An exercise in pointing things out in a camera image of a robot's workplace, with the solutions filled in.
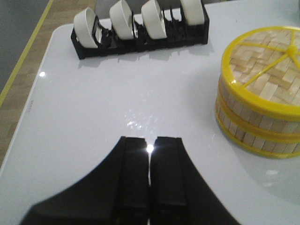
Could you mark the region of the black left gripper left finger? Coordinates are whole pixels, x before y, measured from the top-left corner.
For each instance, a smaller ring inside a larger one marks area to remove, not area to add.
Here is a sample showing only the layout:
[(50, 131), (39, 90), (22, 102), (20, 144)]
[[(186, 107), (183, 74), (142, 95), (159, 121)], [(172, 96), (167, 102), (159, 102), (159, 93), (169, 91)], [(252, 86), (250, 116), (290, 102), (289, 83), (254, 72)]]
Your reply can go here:
[(147, 224), (149, 157), (146, 147), (142, 138), (121, 137), (88, 175), (33, 205), (21, 224)]

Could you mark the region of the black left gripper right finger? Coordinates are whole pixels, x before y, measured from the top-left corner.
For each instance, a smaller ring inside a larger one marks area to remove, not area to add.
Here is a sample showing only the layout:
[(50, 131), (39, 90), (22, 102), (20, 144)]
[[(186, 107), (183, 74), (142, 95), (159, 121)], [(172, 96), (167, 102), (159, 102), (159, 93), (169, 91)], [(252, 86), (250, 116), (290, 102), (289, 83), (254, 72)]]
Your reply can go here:
[(202, 178), (181, 138), (158, 137), (150, 161), (152, 225), (237, 225)]

